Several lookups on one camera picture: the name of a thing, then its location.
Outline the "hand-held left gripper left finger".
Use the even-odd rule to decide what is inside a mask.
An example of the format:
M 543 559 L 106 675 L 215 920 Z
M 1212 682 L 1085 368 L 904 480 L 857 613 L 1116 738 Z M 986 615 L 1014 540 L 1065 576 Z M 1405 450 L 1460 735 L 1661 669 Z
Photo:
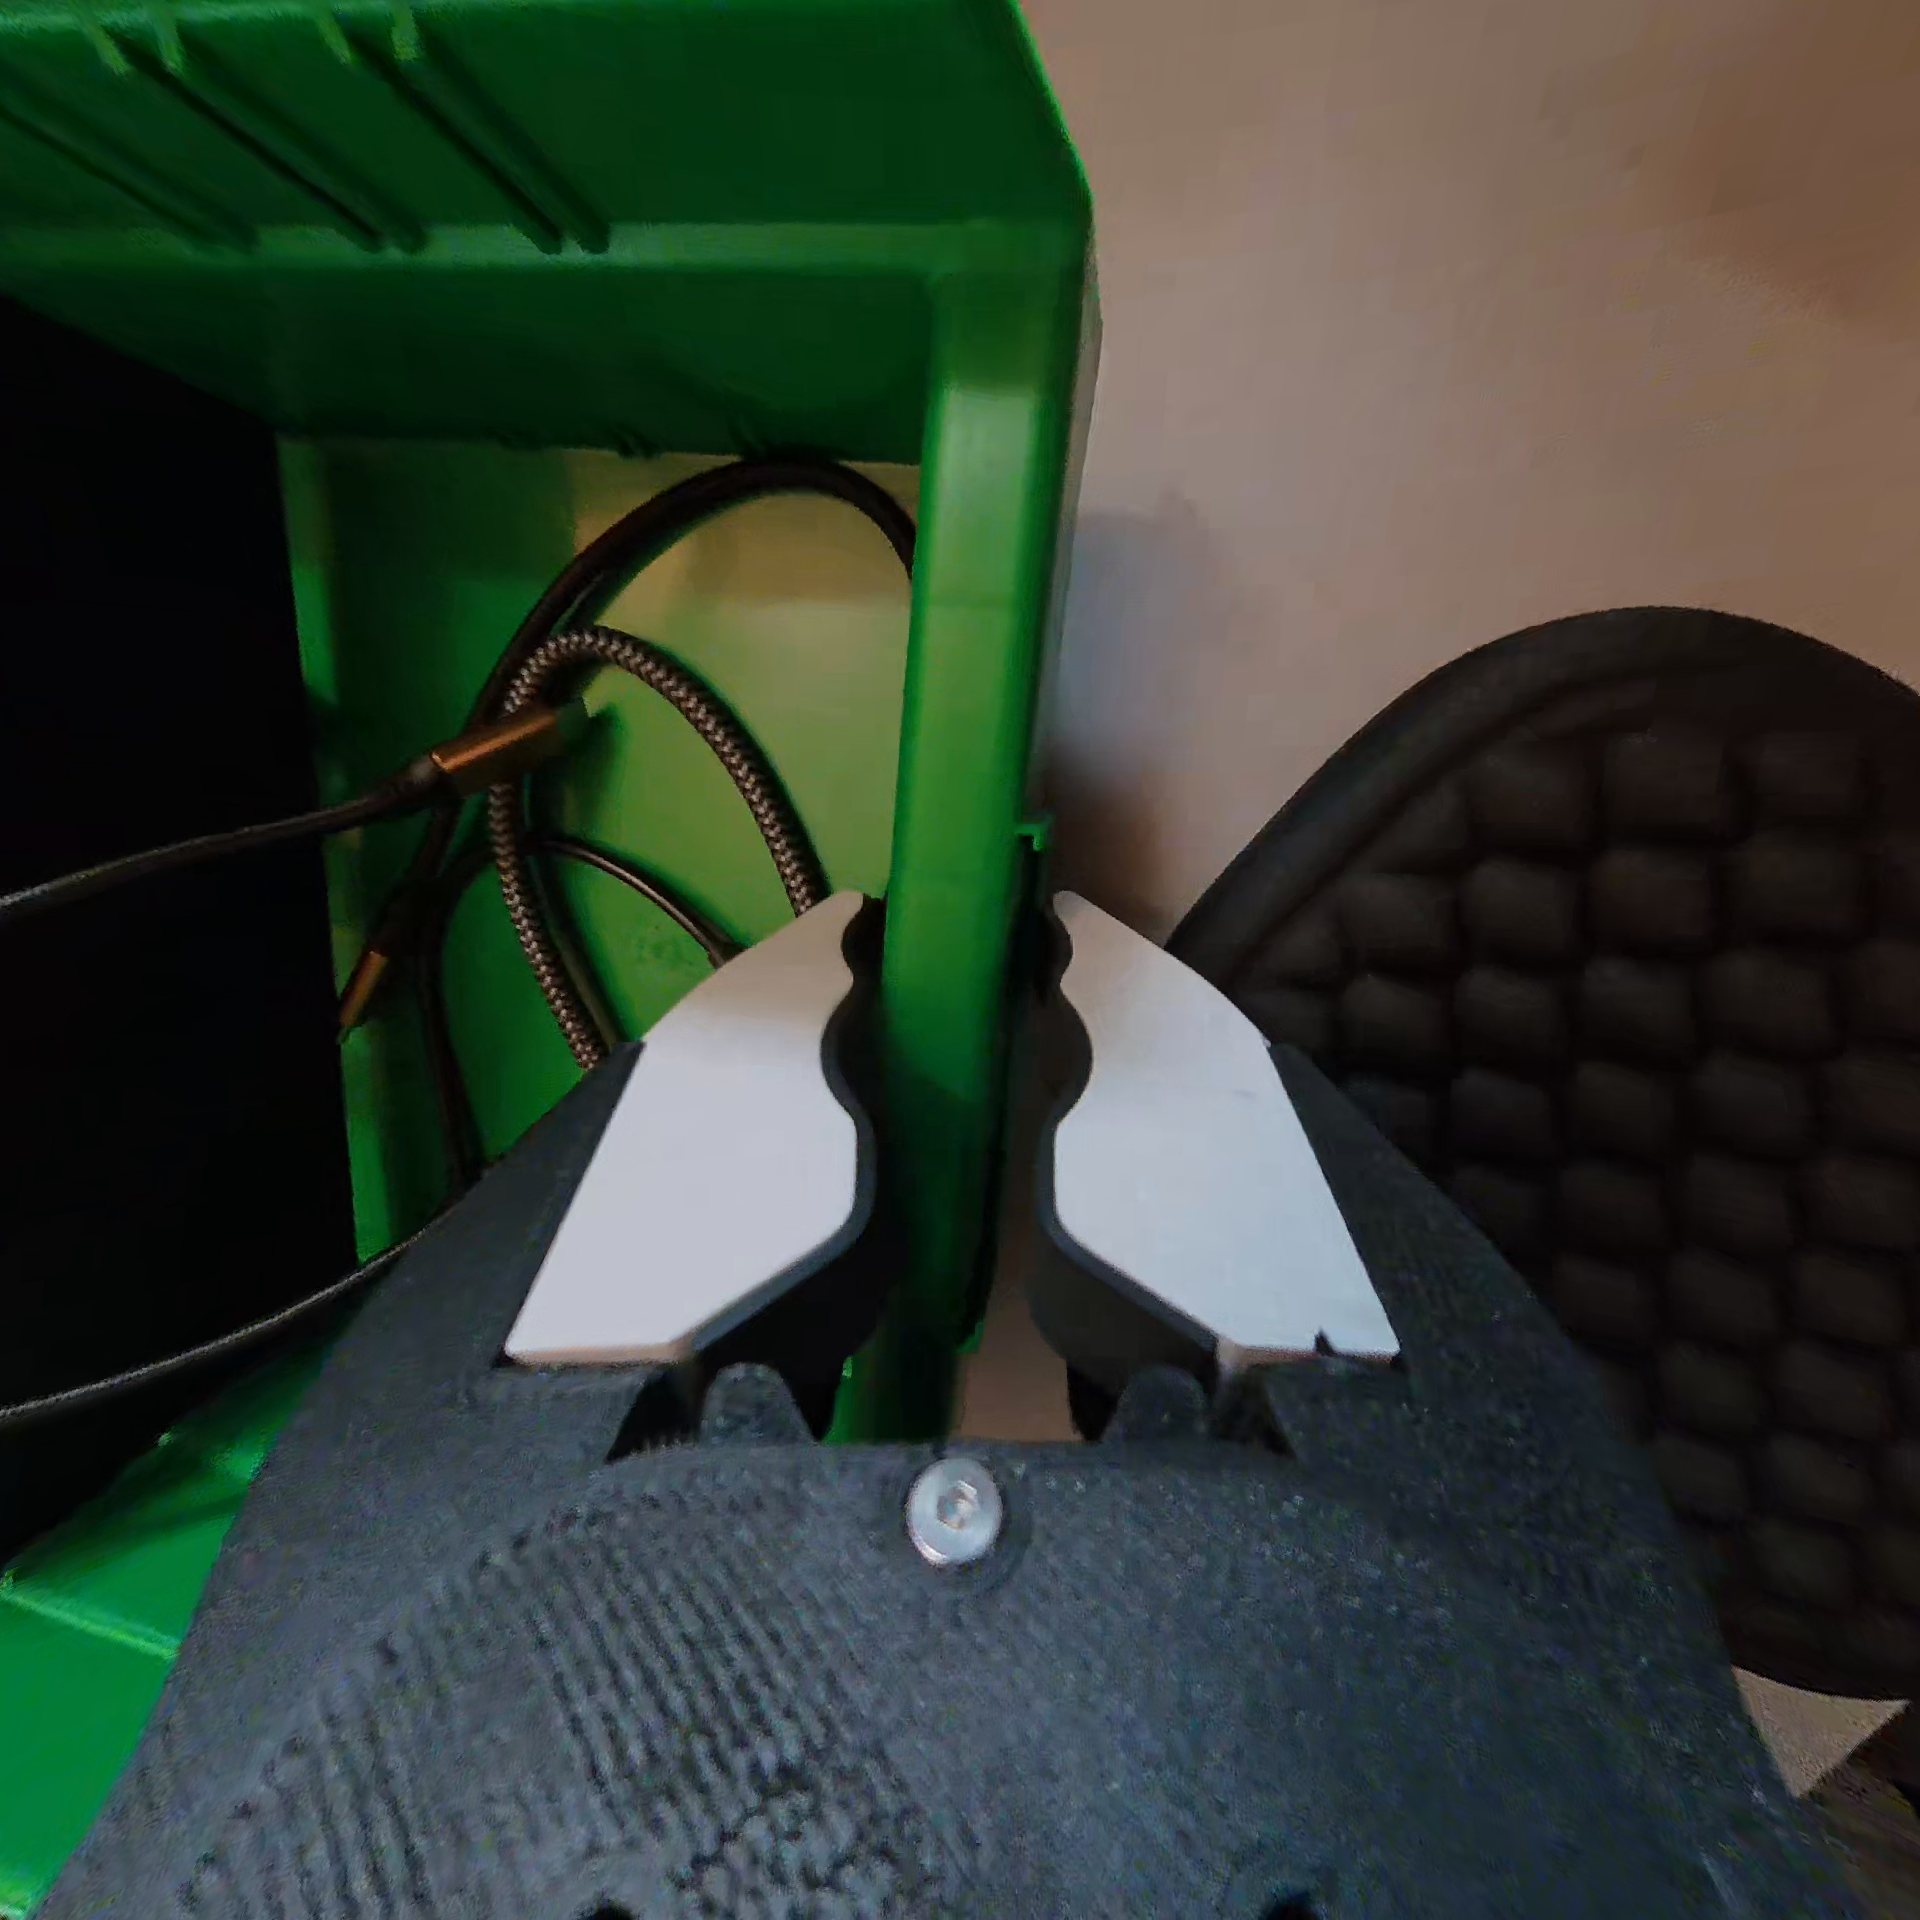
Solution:
M 852 1253 L 878 1146 L 847 1068 L 878 900 L 830 895 L 637 1044 L 505 1336 L 534 1367 L 686 1362 Z

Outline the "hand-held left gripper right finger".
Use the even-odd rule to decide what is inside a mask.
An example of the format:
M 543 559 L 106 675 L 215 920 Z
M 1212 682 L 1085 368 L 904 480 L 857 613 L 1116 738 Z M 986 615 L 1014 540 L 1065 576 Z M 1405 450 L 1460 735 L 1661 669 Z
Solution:
M 1260 1027 L 1079 894 L 1049 906 L 1070 1042 L 1039 1146 L 1032 1315 L 1084 1376 L 1389 1364 L 1401 1340 Z

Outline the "green plastic bin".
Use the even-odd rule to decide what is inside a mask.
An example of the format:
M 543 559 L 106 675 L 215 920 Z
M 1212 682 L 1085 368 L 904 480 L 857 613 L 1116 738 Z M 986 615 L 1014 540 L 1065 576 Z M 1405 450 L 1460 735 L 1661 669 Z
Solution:
M 993 1658 L 936 1667 L 999 1582 L 904 1507 L 993 1235 L 1093 260 L 1016 5 L 5 5 L 5 301 L 274 434 L 309 808 L 484 725 L 697 470 L 918 526 L 762 495 L 537 645 L 487 722 L 584 726 L 464 803 L 352 1030 L 428 808 L 302 846 L 343 1275 L 438 1227 L 5 1434 L 5 1916 L 1016 1910 L 1039 1792 L 975 1755 Z M 697 1360 L 510 1362 L 637 1044 L 830 895 L 870 1227 Z

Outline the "black bumpy wrist rest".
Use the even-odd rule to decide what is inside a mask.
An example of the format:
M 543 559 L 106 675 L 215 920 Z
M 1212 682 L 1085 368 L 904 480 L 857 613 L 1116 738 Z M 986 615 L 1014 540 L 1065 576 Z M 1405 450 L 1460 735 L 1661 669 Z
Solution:
M 1408 687 L 1167 938 L 1596 1357 L 1735 1663 L 1916 1695 L 1917 703 L 1615 608 Z

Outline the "black bin divider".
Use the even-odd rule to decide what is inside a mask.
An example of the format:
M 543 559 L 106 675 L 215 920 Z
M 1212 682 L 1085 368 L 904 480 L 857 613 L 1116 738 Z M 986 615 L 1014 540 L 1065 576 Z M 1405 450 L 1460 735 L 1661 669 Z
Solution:
M 5 301 L 5 894 L 317 804 L 260 421 Z M 317 847 L 2 942 L 5 1407 L 354 1261 Z

